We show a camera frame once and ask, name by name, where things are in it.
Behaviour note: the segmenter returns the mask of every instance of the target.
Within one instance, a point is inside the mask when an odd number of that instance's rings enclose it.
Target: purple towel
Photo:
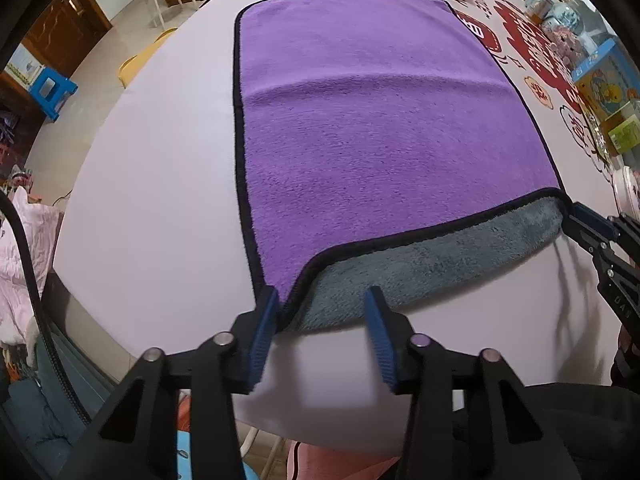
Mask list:
[[[517,90],[442,0],[247,7],[234,107],[254,289],[289,306],[329,264],[562,187]]]

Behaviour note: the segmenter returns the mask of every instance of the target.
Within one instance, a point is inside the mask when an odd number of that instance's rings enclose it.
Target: pink blanket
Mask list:
[[[58,227],[59,210],[44,204],[29,204],[19,187],[12,200],[27,237],[33,270],[42,295]],[[27,327],[33,319],[22,263],[14,232],[6,220],[0,226],[0,346],[26,343]]]
[[[288,480],[377,480],[398,457],[346,453],[295,442],[289,448]]]

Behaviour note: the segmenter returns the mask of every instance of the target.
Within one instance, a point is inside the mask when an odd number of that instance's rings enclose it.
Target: cardboard box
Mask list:
[[[572,72],[580,95],[603,121],[623,107],[629,99],[640,97],[640,75],[626,53],[613,39]]]

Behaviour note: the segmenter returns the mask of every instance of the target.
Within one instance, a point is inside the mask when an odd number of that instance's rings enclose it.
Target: black cable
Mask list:
[[[51,204],[51,206],[52,206],[52,207],[53,207],[53,206],[55,206],[55,205],[56,205],[56,202],[57,202],[58,200],[62,200],[63,198],[68,197],[68,196],[71,194],[71,191],[69,191],[66,195],[59,196],[57,199],[55,199],[55,200],[53,201],[53,204]]]
[[[85,410],[84,406],[78,399],[78,395],[69,381],[65,369],[60,362],[60,357],[56,351],[56,347],[53,345],[53,339],[51,338],[51,332],[49,330],[49,323],[47,322],[47,315],[40,303],[40,295],[38,293],[38,284],[36,282],[36,275],[33,272],[33,263],[31,262],[31,253],[29,252],[29,244],[27,237],[24,234],[24,227],[15,210],[14,205],[7,198],[4,192],[0,192],[0,211],[4,214],[6,220],[9,222],[12,231],[14,232],[15,243],[18,245],[18,253],[20,254],[20,260],[22,262],[22,271],[24,272],[24,281],[27,285],[27,291],[31,300],[31,306],[33,307],[33,315],[35,316],[36,323],[40,329],[40,335],[44,343],[45,349],[49,358],[51,359],[51,365],[56,373],[56,377],[62,385],[62,389],[66,395],[66,398],[71,403],[71,406],[80,417],[80,420],[88,426],[91,422],[91,417]]]
[[[300,447],[300,443],[296,442],[295,447],[293,448],[293,476],[291,480],[298,480],[298,448]]]

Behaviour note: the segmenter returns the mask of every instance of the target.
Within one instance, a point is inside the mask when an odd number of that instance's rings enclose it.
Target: red cartoon print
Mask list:
[[[510,36],[509,43],[546,85],[557,89],[567,104],[581,113],[578,92],[572,83],[571,74],[549,48],[550,42],[542,31],[500,2],[496,2],[494,8],[504,20],[504,28]]]
[[[545,105],[550,110],[554,109],[554,105],[551,102],[551,97],[549,97],[548,92],[544,88],[542,88],[542,85],[539,82],[537,82],[531,76],[526,76],[526,78],[524,78],[524,82],[531,89],[533,95],[536,96],[541,104]]]
[[[460,18],[460,21],[464,23],[472,33],[480,38],[488,50],[495,52],[496,54],[502,52],[498,36],[496,36],[489,27],[475,18],[467,16],[464,12],[460,12],[459,10],[456,11],[456,14]]]
[[[504,4],[507,4],[508,6],[511,7],[511,9],[515,10],[516,12],[518,12],[519,14],[522,14],[523,16],[525,16],[525,13],[519,9],[517,6],[513,5],[509,0],[499,0]]]
[[[497,54],[494,54],[494,59],[503,65],[508,65],[509,64],[509,60],[507,59],[506,56],[498,56]]]
[[[600,172],[600,174],[602,174],[604,179],[607,182],[611,182],[607,165],[598,156],[598,150],[596,150],[593,138],[591,138],[591,133],[589,132],[588,127],[584,124],[582,117],[575,114],[571,108],[564,105],[560,107],[560,115],[564,121],[564,125],[571,132],[576,144],[578,144],[578,146],[580,146],[584,152],[589,155],[594,167]]]
[[[514,57],[511,57],[511,56],[508,56],[508,57],[509,57],[509,59],[511,59],[511,60],[513,61],[513,64],[514,64],[515,66],[517,66],[518,68],[521,68],[521,69],[523,69],[523,70],[526,70],[526,68],[524,68],[524,67],[522,66],[522,63],[520,62],[520,60],[515,59]]]
[[[484,15],[488,18],[491,17],[491,9],[489,8],[489,6],[487,5],[486,1],[484,0],[473,0],[474,3],[476,4],[476,7],[480,10],[482,10],[482,12],[484,12]]]

